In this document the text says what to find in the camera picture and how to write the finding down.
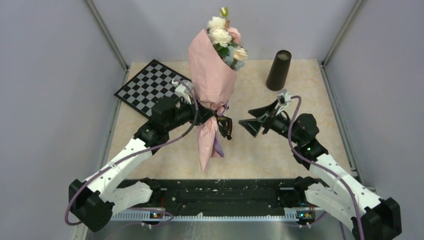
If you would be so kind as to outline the pink flower bouquet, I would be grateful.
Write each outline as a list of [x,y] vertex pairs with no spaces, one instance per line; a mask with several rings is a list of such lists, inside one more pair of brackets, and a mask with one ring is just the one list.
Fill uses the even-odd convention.
[[206,28],[199,31],[188,47],[188,65],[195,100],[214,111],[214,116],[196,129],[201,171],[211,158],[222,158],[216,115],[225,116],[234,92],[237,72],[248,59],[240,32],[230,26],[229,9],[222,7]]

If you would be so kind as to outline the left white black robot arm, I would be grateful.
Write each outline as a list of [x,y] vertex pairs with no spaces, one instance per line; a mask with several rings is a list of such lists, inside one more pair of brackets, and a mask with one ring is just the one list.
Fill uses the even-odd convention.
[[160,148],[178,141],[170,140],[169,132],[190,123],[187,135],[195,126],[205,123],[216,111],[204,107],[194,99],[190,103],[180,100],[180,106],[171,97],[159,98],[151,108],[149,120],[144,123],[127,145],[99,171],[83,181],[74,180],[68,189],[69,203],[65,210],[65,223],[69,214],[78,218],[92,232],[104,228],[113,216],[138,204],[154,207],[160,202],[160,193],[154,187],[138,181],[128,187],[119,185],[143,161]]

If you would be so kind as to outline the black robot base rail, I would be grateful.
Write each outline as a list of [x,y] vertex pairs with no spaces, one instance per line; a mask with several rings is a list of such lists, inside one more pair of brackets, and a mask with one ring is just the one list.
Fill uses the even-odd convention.
[[140,179],[153,191],[135,208],[164,210],[178,217],[284,216],[295,208],[309,209],[304,190],[322,183],[313,177],[282,179]]

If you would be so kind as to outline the dark brown tall vase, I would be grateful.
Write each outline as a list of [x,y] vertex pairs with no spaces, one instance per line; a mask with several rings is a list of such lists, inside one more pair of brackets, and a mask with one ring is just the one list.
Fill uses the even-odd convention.
[[270,68],[266,86],[271,91],[280,91],[284,88],[288,76],[292,55],[287,50],[279,50]]

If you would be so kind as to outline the black ribbon with gold lettering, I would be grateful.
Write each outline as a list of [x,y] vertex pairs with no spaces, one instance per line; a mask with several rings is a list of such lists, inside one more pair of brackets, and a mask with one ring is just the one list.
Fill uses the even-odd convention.
[[218,130],[220,134],[227,140],[232,139],[232,132],[233,132],[233,120],[230,117],[227,116],[219,116],[216,115],[216,120],[218,124]]

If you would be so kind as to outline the black and white checkerboard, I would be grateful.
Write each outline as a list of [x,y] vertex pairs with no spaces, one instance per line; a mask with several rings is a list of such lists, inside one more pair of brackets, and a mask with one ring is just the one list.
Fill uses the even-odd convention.
[[152,107],[159,98],[170,97],[174,102],[178,102],[175,86],[172,85],[173,79],[190,80],[183,74],[153,59],[115,92],[114,96],[144,117],[149,118],[152,114]]

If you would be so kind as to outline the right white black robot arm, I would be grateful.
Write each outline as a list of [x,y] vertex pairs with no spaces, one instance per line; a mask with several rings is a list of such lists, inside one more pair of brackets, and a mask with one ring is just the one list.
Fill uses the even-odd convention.
[[252,136],[269,130],[288,139],[296,161],[312,177],[296,180],[293,200],[299,206],[315,205],[339,220],[356,240],[393,240],[402,233],[400,205],[391,197],[383,199],[363,186],[342,168],[317,140],[317,121],[311,113],[288,118],[275,100],[249,110],[251,119],[239,124]]

